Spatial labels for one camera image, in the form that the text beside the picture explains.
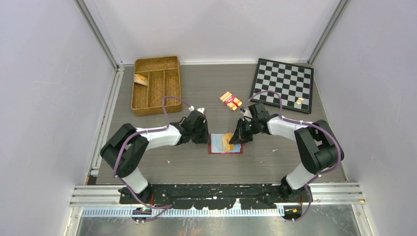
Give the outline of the tan card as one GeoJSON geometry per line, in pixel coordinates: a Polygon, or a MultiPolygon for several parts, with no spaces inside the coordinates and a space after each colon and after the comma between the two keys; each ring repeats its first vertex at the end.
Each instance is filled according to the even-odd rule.
{"type": "Polygon", "coordinates": [[[221,136],[221,143],[222,143],[222,148],[223,148],[224,153],[230,152],[231,150],[234,149],[234,145],[229,144],[229,140],[232,137],[232,135],[233,135],[232,133],[226,133],[221,136]]]}

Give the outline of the red leather card holder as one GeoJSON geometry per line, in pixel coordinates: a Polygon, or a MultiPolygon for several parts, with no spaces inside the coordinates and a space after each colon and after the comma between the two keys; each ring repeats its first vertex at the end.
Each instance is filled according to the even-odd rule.
{"type": "Polygon", "coordinates": [[[242,154],[242,144],[229,144],[233,133],[210,134],[210,143],[208,145],[209,154],[242,154]]]}

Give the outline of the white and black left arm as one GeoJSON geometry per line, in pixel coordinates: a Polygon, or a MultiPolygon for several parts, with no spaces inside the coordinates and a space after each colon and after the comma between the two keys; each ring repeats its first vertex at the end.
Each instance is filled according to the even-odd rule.
{"type": "Polygon", "coordinates": [[[205,108],[191,111],[179,122],[171,122],[168,128],[164,126],[146,130],[126,123],[102,147],[100,156],[110,167],[117,168],[116,175],[132,189],[133,199],[144,204],[151,196],[147,187],[149,182],[138,167],[145,151],[190,141],[195,144],[210,142],[205,108]]]}

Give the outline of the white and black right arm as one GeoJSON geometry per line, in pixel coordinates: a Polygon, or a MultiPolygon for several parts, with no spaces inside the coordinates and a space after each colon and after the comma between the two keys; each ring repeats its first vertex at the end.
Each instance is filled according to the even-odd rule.
{"type": "Polygon", "coordinates": [[[332,171],[344,159],[344,152],[325,120],[316,122],[297,121],[279,114],[270,114],[262,102],[243,110],[243,117],[229,144],[244,144],[253,140],[253,135],[263,133],[280,136],[296,143],[300,164],[282,178],[281,197],[293,202],[300,196],[300,189],[319,175],[332,171]]]}

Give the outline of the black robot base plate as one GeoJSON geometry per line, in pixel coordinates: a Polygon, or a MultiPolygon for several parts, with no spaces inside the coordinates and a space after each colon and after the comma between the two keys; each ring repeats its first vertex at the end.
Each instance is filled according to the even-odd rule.
{"type": "Polygon", "coordinates": [[[118,190],[123,205],[143,201],[156,207],[171,205],[173,209],[202,210],[208,208],[231,209],[240,204],[241,209],[273,209],[279,203],[299,206],[309,202],[310,195],[304,189],[284,193],[279,185],[256,184],[150,184],[136,197],[127,187],[118,190]]]}

